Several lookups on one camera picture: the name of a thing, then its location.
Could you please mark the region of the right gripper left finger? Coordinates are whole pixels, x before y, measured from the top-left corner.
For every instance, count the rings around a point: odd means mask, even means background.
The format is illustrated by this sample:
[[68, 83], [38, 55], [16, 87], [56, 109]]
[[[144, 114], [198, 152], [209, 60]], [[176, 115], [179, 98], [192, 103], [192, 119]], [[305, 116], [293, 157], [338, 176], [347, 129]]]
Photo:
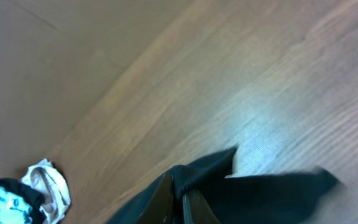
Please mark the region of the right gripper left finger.
[[172, 178], [164, 174], [135, 224], [172, 224]]

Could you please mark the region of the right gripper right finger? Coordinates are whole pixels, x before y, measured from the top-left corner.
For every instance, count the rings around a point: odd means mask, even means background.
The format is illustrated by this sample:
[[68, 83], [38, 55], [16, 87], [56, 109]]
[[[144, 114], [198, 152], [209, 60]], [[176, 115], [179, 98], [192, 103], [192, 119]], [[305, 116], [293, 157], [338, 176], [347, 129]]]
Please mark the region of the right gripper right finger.
[[191, 190], [182, 197], [184, 224], [221, 224], [199, 190]]

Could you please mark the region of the black polo shirt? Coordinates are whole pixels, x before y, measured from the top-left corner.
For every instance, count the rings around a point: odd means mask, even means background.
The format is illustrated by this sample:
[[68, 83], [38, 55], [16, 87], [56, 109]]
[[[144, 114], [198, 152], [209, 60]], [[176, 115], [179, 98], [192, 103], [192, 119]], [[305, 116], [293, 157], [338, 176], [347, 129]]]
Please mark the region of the black polo shirt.
[[184, 223], [182, 197], [199, 190], [221, 223], [301, 223], [309, 219], [321, 199], [339, 180], [325, 169], [232, 178], [238, 147], [173, 166], [131, 198], [108, 223], [135, 224], [162, 176], [172, 178], [172, 223]]

